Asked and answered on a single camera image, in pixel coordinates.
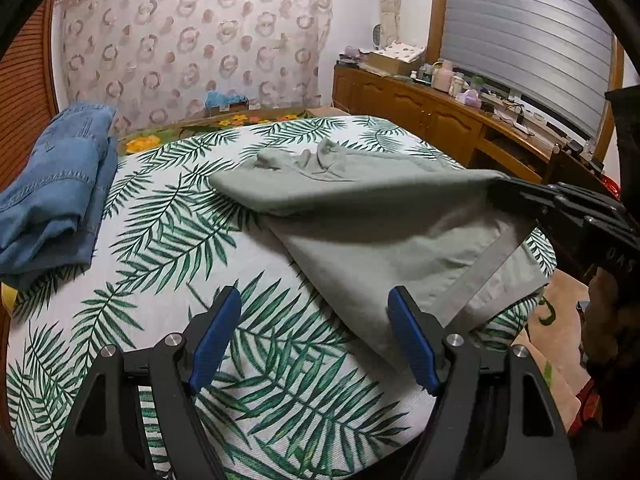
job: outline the white wall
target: white wall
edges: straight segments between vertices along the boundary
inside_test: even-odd
[[[338,54],[347,45],[361,49],[373,49],[372,29],[380,22],[380,4],[378,0],[333,0],[334,18],[331,22],[329,37],[319,62],[319,87],[322,104],[331,103],[334,85],[334,64]],[[58,107],[62,110],[68,106],[62,67],[60,66],[60,13],[54,8],[51,27],[51,58],[53,80],[56,87]]]
[[[402,0],[400,5],[400,41],[426,46],[431,21],[431,0]]]
[[[318,85],[322,104],[331,103],[334,87],[334,64],[347,45],[372,50],[373,27],[380,23],[378,0],[333,0],[331,31],[320,55]]]
[[[640,76],[638,75],[638,72],[636,72],[629,56],[625,52],[625,68],[622,76],[622,88],[635,86],[637,84],[640,84]],[[609,149],[607,150],[603,163],[603,173],[620,184],[620,157],[618,155],[618,136],[616,135],[615,129],[613,130]]]

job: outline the metal screw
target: metal screw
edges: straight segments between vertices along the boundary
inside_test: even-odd
[[[100,350],[100,355],[102,357],[111,357],[115,353],[116,353],[115,345],[103,346],[102,350]]]
[[[178,346],[182,342],[182,335],[174,332],[164,338],[164,344],[167,346]]]
[[[527,350],[526,346],[514,345],[512,348],[513,348],[513,353],[515,354],[516,357],[523,359],[529,355],[529,350]]]
[[[447,336],[447,343],[451,346],[462,346],[465,343],[465,338],[460,334],[449,334]]]

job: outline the human hand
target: human hand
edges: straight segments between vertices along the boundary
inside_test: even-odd
[[[618,284],[601,268],[589,283],[589,299],[582,325],[589,359],[602,365],[615,361],[620,368],[640,362],[640,302],[617,305]]]

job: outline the window shutter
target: window shutter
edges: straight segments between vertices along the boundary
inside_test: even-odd
[[[529,95],[594,136],[611,42],[588,0],[447,0],[440,55]]]
[[[0,190],[29,160],[31,149],[57,113],[51,75],[51,13],[45,0],[0,60]]]

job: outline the pink bottle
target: pink bottle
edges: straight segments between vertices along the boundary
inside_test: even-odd
[[[450,61],[442,60],[433,64],[433,79],[431,86],[441,92],[449,92],[451,80],[453,79],[453,65]]]

